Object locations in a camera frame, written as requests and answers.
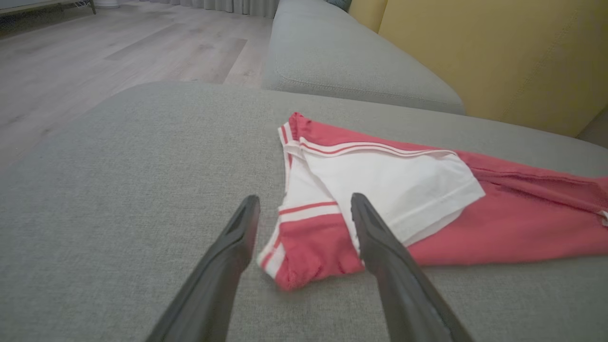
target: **curtain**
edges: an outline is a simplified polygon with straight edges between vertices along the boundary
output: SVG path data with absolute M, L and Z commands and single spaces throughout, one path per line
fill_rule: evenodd
M 279 0 L 192 0 L 192 7 L 274 18 L 278 2 Z

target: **light wood laminate floor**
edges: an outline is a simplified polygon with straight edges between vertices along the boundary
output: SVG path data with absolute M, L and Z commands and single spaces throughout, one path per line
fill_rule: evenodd
M 139 1 L 97 13 L 0 40 L 0 172 L 134 85 L 260 85 L 271 19 Z

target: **gray fabric upholstery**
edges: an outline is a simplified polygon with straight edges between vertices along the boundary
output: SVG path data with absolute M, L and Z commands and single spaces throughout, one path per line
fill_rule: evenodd
M 405 107 L 162 82 L 102 102 L 0 174 L 0 340 L 140 341 L 238 203 L 261 198 L 256 250 L 283 195 L 277 127 L 304 115 L 374 136 L 584 176 L 608 150 Z M 435 267 L 477 341 L 606 341 L 608 259 Z M 282 293 L 254 264 L 229 341 L 387 341 L 368 273 Z
M 464 114 L 452 88 L 323 0 L 282 0 L 262 87 Z

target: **clothing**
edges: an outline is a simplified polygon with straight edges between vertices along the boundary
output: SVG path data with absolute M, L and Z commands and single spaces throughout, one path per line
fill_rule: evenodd
M 286 196 L 258 262 L 285 290 L 362 270 L 353 192 L 370 199 L 421 265 L 608 253 L 608 178 L 386 141 L 298 113 L 279 133 Z

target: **yellow pillow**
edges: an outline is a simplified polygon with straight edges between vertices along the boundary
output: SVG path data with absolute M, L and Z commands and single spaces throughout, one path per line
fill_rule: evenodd
M 388 0 L 353 0 L 348 13 L 360 24 L 378 33 Z
M 469 116 L 576 136 L 608 103 L 606 0 L 389 0 L 378 34 Z

